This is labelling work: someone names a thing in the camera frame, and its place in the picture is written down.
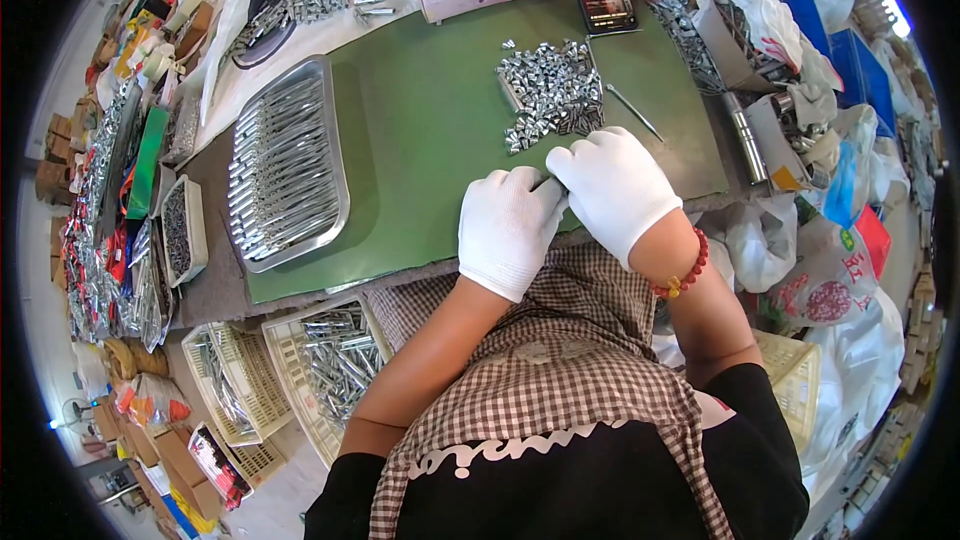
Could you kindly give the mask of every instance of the white cotton glove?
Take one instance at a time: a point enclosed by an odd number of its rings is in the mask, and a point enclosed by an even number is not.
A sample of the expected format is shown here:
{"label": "white cotton glove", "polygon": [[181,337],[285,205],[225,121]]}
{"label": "white cotton glove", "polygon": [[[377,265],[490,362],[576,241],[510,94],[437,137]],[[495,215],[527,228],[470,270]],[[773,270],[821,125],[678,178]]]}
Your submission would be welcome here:
{"label": "white cotton glove", "polygon": [[606,127],[557,146],[546,169],[570,191],[570,208],[624,270],[630,250],[644,232],[684,202],[673,191],[653,155],[622,127]]}
{"label": "white cotton glove", "polygon": [[519,303],[567,210],[564,187],[531,166],[470,182],[460,209],[460,273]]}

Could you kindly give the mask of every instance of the red beaded bracelet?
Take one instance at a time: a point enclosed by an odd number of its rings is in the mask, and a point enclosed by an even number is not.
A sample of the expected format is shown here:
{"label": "red beaded bracelet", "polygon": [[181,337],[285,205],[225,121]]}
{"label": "red beaded bracelet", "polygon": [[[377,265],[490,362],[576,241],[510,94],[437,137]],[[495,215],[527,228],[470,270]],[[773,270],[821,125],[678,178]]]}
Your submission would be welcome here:
{"label": "red beaded bracelet", "polygon": [[700,240],[700,254],[697,256],[697,262],[693,263],[693,268],[690,269],[690,272],[686,274],[682,281],[677,276],[671,276],[666,281],[669,287],[661,287],[654,282],[650,282],[650,288],[660,298],[677,298],[680,296],[682,291],[690,288],[690,284],[697,281],[697,276],[703,272],[704,266],[707,264],[707,257],[710,255],[707,235],[699,228],[693,228],[693,231],[697,233],[697,238]]}

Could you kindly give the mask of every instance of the checkered apron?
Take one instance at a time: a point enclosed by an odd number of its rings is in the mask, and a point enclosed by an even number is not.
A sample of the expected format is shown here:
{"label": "checkered apron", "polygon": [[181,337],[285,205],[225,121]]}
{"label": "checkered apron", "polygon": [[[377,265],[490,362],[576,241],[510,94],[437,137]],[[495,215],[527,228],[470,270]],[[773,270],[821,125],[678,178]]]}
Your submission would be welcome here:
{"label": "checkered apron", "polygon": [[[366,294],[394,350],[424,325],[456,274]],[[369,537],[396,535],[411,465],[472,440],[529,438],[619,419],[654,424],[690,485],[711,538],[733,538],[704,468],[693,389],[650,348],[647,282],[590,242],[547,255],[524,296],[497,322],[463,375],[413,422],[387,457]]]}

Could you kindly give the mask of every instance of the aluminum tray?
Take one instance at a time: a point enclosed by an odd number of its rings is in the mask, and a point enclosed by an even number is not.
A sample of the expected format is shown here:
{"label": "aluminum tray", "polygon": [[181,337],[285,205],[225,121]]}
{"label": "aluminum tray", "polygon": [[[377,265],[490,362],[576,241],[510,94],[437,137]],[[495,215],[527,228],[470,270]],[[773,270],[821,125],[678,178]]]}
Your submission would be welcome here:
{"label": "aluminum tray", "polygon": [[271,90],[282,89],[315,76],[321,76],[323,79],[323,122],[326,125],[327,140],[330,143],[330,168],[336,185],[339,212],[333,225],[322,234],[308,237],[267,258],[244,258],[244,265],[252,273],[270,270],[282,263],[306,255],[311,250],[329,245],[344,229],[347,224],[347,217],[350,215],[351,195],[347,188],[347,174],[344,173],[343,155],[340,152],[340,133],[337,130],[337,112],[333,102],[333,74],[330,57],[326,54],[314,54],[284,71],[246,102],[237,120],[242,120],[250,112],[251,106]]}

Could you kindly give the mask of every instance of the green cutting mat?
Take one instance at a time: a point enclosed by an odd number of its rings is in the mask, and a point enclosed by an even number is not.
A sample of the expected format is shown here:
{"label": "green cutting mat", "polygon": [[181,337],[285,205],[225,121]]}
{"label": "green cutting mat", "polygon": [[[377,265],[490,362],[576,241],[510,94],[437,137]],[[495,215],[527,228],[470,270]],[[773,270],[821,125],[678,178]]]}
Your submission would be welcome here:
{"label": "green cutting mat", "polygon": [[[643,4],[642,31],[592,42],[598,69],[667,139],[653,137],[608,92],[606,124],[651,150],[681,198],[724,192],[727,179],[690,74]],[[518,50],[565,38],[583,42],[576,0],[514,0],[427,23],[394,21],[330,54],[350,214],[328,246],[248,274],[254,303],[420,267],[457,254],[464,190],[492,170],[546,170],[547,152],[577,137],[549,135],[508,157],[503,130],[516,120],[494,67],[508,38]],[[568,211],[560,230],[580,222]]]}

